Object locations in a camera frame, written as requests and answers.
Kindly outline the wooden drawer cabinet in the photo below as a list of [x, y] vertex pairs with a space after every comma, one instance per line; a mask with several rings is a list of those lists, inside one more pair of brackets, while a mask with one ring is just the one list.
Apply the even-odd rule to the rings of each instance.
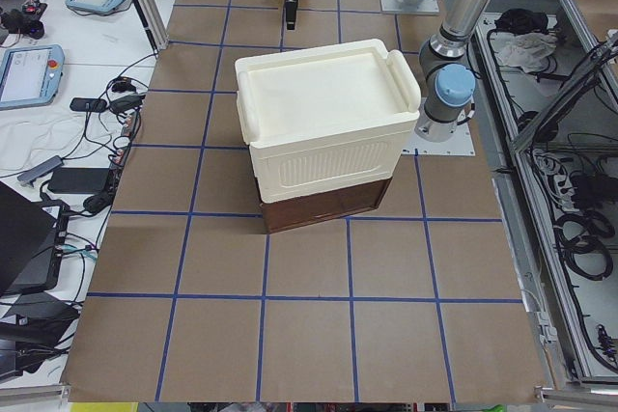
[[375, 210], [391, 180], [381, 179], [273, 203], [259, 196], [266, 229], [269, 233], [279, 233]]

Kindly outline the cream plastic storage box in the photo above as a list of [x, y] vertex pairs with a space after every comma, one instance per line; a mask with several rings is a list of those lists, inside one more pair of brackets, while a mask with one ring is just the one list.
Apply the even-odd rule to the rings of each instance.
[[419, 117], [404, 55], [377, 39], [240, 58], [242, 138], [268, 203], [390, 179]]

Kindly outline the white crumpled cloth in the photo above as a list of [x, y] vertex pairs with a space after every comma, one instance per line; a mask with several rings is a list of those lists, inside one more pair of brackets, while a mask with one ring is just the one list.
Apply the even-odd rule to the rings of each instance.
[[558, 39], [549, 34], [528, 33], [514, 36], [496, 53], [498, 64], [519, 68], [526, 73], [541, 71], [553, 54]]

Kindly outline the blue teach pendant near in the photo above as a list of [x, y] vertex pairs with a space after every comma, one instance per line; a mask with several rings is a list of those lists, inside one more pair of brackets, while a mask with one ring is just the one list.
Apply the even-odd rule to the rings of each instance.
[[56, 96], [65, 54], [58, 44], [13, 48], [1, 62], [1, 109], [46, 106]]

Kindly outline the black power adapter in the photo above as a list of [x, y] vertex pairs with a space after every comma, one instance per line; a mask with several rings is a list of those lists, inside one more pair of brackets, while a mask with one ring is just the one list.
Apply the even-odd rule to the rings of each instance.
[[107, 168], [61, 167], [53, 172], [48, 189], [57, 194], [95, 194], [107, 183]]

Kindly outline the black laptop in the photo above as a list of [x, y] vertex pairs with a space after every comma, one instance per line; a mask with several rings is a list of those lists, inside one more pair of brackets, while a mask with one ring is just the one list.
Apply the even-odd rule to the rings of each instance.
[[57, 285], [68, 206], [32, 202], [1, 185], [1, 294], [37, 293]]

